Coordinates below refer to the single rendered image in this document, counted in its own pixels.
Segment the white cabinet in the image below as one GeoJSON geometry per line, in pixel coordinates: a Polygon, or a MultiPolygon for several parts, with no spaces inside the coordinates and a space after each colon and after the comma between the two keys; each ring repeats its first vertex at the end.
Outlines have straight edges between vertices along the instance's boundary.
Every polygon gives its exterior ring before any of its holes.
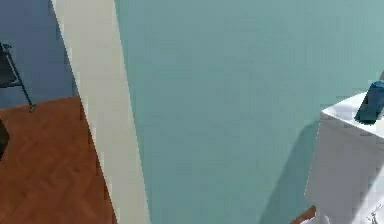
{"type": "Polygon", "coordinates": [[[384,118],[363,125],[357,94],[320,113],[305,189],[315,216],[301,224],[384,224],[384,118]]]}

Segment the blue box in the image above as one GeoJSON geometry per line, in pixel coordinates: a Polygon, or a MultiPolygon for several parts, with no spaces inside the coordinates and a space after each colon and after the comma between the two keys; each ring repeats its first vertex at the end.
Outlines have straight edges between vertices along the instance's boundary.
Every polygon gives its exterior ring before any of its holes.
{"type": "Polygon", "coordinates": [[[373,125],[384,110],[384,81],[372,83],[354,117],[364,125],[373,125]]]}

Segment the black round object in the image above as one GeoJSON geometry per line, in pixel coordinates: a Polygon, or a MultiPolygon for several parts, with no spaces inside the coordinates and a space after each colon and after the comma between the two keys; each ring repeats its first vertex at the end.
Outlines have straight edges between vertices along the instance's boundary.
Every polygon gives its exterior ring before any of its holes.
{"type": "Polygon", "coordinates": [[[8,142],[9,142],[9,133],[3,121],[0,119],[0,161],[2,160],[4,152],[8,145],[8,142]]]}

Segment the black metal chair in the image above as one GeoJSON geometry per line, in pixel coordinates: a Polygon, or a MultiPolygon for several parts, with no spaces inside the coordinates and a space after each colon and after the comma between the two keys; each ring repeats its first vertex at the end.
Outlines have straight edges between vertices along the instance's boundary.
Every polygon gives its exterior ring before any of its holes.
{"type": "Polygon", "coordinates": [[[0,42],[0,88],[20,87],[29,105],[29,112],[35,111],[36,105],[32,102],[16,64],[12,58],[9,44],[0,42]]]}

